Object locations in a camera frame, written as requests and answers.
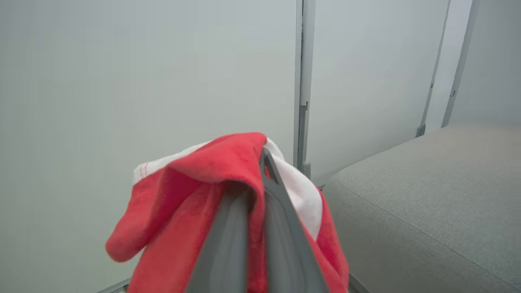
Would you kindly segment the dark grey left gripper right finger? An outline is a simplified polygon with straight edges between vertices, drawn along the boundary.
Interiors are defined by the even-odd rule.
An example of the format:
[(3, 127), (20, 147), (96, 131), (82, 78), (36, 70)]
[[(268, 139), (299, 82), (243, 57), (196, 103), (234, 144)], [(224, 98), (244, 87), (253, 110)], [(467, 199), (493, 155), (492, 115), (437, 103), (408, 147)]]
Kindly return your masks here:
[(327, 293), (327, 282), (291, 202), (274, 157), (263, 148), (267, 289), (270, 293)]

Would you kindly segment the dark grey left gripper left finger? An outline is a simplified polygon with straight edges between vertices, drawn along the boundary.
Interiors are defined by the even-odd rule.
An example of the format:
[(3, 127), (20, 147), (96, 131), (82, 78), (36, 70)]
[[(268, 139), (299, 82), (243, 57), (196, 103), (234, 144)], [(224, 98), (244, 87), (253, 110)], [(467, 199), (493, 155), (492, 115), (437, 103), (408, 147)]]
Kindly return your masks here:
[(246, 293), (249, 191), (226, 191), (194, 265), (186, 293)]

